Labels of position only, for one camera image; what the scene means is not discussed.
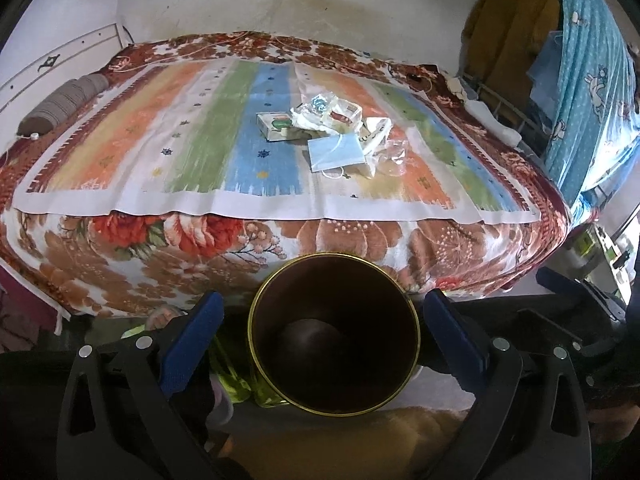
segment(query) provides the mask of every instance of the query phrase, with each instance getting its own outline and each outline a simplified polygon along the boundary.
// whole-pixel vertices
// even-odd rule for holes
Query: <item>floral blanket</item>
[[[210,289],[222,293],[228,304],[247,305],[281,264],[319,251],[366,258],[408,292],[439,287],[451,294],[489,294],[542,263],[564,241],[568,214],[558,190],[468,115],[434,66],[409,66],[316,41],[245,32],[130,46],[102,73],[116,86],[150,62],[223,57],[272,63],[293,60],[425,91],[447,121],[517,179],[541,219],[462,225],[441,219],[241,220],[178,212],[72,217],[30,215],[12,207],[17,184],[79,116],[91,111],[93,102],[52,134],[34,142],[19,141],[6,155],[8,163],[0,170],[2,265],[19,272],[25,283],[70,312],[144,316],[163,304],[193,305]],[[488,169],[497,171],[493,166]]]

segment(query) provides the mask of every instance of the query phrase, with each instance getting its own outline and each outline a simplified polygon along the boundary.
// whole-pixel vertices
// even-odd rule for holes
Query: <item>cylindrical container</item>
[[[308,412],[371,412],[407,384],[420,349],[414,306],[382,269],[356,256],[302,256],[258,291],[248,322],[258,372]]]

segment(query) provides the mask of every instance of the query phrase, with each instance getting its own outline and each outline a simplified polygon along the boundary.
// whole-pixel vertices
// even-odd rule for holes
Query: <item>maroon cloth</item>
[[[40,328],[50,332],[56,329],[57,311],[24,288],[3,267],[0,267],[0,285],[6,290],[13,302]]]

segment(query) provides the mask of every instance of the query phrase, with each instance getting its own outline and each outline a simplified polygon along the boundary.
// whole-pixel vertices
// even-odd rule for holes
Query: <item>bed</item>
[[[55,174],[74,153],[81,153],[87,135],[136,95],[136,88],[145,87],[150,76],[144,71],[153,71],[159,62],[188,60],[268,63],[272,70],[295,62],[309,70],[329,71],[336,78],[357,76],[370,86],[383,84],[410,92],[416,108],[447,124],[455,153],[465,153],[469,161],[482,165],[476,173],[486,175],[492,186],[507,189],[509,199],[525,197],[523,203],[529,204],[536,219],[496,222],[498,217],[489,214],[473,222],[456,222],[441,214],[397,221],[386,218],[383,207],[367,210],[362,218],[351,210],[347,219],[331,214],[303,220],[270,219],[268,214],[236,218],[218,210],[218,214],[191,215],[162,210],[146,215],[116,210],[69,215],[25,213],[16,207],[20,186],[28,198],[27,191],[34,191],[32,184],[38,178]],[[0,170],[1,264],[12,276],[20,276],[29,290],[46,295],[65,312],[144,316],[164,304],[188,308],[210,289],[222,293],[229,305],[247,306],[271,272],[297,256],[320,251],[351,253],[374,262],[411,294],[439,287],[452,295],[484,296],[507,288],[538,266],[566,237],[568,211],[555,186],[466,113],[435,66],[383,61],[317,41],[236,32],[136,44],[119,53],[101,73],[110,81],[108,92],[113,92],[108,106],[94,100],[52,133],[17,142]],[[408,157],[418,164],[420,153],[414,144],[410,142]],[[268,154],[259,154],[267,151],[260,150],[258,158],[268,160]],[[63,156],[49,158],[47,153]],[[456,165],[456,156],[447,164],[458,176],[463,170]],[[31,178],[34,172],[36,179]],[[352,183],[340,181],[340,185]],[[410,187],[405,183],[403,189]],[[78,211],[85,205],[78,203]]]

